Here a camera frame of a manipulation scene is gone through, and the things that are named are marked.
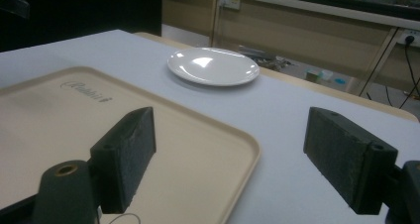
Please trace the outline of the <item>white round plate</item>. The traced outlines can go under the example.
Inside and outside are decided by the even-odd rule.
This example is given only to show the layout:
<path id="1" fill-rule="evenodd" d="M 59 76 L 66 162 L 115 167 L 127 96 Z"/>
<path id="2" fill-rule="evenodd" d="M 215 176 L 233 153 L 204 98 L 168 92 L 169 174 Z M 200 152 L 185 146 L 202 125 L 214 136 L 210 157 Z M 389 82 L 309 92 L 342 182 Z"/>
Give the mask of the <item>white round plate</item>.
<path id="1" fill-rule="evenodd" d="M 260 75 L 260 67 L 247 56 L 216 48 L 178 51 L 169 57 L 167 67 L 182 79 L 212 86 L 242 85 Z"/>

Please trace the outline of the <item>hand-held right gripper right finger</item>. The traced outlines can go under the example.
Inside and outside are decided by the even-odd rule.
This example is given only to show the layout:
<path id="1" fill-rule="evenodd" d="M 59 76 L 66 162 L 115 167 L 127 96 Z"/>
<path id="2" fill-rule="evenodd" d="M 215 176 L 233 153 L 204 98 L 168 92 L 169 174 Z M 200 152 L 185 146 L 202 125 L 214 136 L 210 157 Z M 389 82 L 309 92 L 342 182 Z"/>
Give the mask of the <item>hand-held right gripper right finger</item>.
<path id="1" fill-rule="evenodd" d="M 379 213 L 395 148 L 337 112 L 312 107 L 303 152 L 356 213 Z"/>

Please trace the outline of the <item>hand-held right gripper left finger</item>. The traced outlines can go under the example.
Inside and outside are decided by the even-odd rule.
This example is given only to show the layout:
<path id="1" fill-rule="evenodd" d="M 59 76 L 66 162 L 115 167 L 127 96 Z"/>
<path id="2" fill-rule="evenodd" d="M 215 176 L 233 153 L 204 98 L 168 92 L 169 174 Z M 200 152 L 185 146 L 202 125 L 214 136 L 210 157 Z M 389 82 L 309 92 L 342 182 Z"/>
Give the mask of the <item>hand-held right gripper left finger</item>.
<path id="1" fill-rule="evenodd" d="M 90 170 L 103 213 L 127 210 L 156 151 L 152 107 L 126 114 L 90 149 Z"/>

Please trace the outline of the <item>clutter of small floor things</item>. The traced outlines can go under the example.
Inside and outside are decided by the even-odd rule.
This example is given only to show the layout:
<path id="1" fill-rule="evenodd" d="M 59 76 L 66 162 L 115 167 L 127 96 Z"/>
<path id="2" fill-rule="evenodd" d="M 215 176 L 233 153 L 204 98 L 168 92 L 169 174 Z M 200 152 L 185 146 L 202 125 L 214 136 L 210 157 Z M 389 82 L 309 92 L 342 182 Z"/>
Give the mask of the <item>clutter of small floor things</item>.
<path id="1" fill-rule="evenodd" d="M 284 56 L 278 56 L 264 51 L 251 49 L 245 46 L 239 46 L 239 53 L 244 56 L 248 56 L 261 67 L 324 86 L 343 89 L 350 80 L 348 76 L 332 70 L 292 60 Z"/>

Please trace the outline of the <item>metal stand leg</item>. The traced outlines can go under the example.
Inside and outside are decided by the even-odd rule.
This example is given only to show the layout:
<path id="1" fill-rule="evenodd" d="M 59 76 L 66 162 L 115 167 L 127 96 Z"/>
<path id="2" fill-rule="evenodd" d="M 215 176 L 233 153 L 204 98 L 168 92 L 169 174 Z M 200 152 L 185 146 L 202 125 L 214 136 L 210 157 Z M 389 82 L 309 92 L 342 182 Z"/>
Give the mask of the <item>metal stand leg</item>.
<path id="1" fill-rule="evenodd" d="M 393 48 L 396 45 L 396 37 L 398 35 L 398 27 L 393 27 L 389 30 L 376 56 L 374 57 L 370 65 L 367 67 L 366 73 L 360 79 L 360 82 L 356 89 L 356 94 L 358 96 L 362 96 L 365 92 L 367 92 L 371 84 L 377 78 L 378 74 L 382 70 L 385 62 L 387 61 L 389 55 L 391 54 Z"/>

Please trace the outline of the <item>white wall socket with plug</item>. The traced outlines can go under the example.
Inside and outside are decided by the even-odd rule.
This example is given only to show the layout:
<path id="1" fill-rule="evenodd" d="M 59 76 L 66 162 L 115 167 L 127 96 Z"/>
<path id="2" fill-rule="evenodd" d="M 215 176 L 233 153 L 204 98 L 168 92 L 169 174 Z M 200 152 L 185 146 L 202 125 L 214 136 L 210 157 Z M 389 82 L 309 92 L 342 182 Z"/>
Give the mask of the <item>white wall socket with plug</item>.
<path id="1" fill-rule="evenodd" d="M 420 48 L 420 31 L 404 30 L 397 42 L 401 45 L 409 42 L 411 47 Z"/>

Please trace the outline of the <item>beige plastic tray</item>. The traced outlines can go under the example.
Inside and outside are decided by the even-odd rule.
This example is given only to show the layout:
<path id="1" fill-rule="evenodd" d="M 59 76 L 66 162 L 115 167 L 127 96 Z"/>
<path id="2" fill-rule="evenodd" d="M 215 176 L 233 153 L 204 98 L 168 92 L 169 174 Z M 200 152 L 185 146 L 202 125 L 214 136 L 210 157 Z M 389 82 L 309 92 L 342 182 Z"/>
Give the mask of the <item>beige plastic tray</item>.
<path id="1" fill-rule="evenodd" d="M 115 224 L 225 224 L 261 154 L 247 133 L 88 67 L 0 89 L 0 210 L 37 193 L 43 172 L 88 160 L 124 115 L 154 109 L 157 151 Z"/>

